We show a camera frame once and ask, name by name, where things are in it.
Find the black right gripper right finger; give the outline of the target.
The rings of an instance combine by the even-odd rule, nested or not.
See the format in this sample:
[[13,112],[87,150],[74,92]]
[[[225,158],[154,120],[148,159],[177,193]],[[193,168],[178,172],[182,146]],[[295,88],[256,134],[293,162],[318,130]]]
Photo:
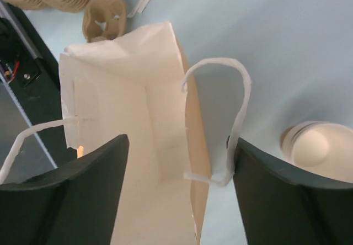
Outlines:
[[233,182],[248,244],[352,244],[352,184],[239,139]]

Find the single pulp cup carrier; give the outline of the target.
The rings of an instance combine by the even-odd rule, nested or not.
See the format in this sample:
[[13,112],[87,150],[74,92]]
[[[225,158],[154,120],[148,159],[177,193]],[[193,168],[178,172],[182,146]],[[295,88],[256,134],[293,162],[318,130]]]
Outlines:
[[82,33],[87,42],[112,40],[125,34],[125,0],[90,0],[85,7]]

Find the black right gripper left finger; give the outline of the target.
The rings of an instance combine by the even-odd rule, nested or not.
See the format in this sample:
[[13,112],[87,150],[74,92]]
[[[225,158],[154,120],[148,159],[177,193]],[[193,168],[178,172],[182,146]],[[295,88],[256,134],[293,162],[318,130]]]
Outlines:
[[119,135],[57,169],[1,185],[1,243],[109,244],[128,153],[128,137]]

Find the brown paper bag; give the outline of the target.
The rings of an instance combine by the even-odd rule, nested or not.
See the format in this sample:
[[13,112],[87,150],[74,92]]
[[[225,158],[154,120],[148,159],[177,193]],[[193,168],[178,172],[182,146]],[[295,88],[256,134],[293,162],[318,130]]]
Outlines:
[[[234,68],[244,84],[220,180],[211,178],[193,76],[206,65]],[[60,56],[59,75],[62,119],[17,135],[1,167],[1,185],[8,184],[24,140],[34,133],[62,126],[66,145],[82,149],[81,157],[126,135],[129,153],[109,244],[199,244],[209,187],[225,187],[234,174],[252,85],[245,67],[224,57],[189,66],[165,22],[113,40],[71,45]]]

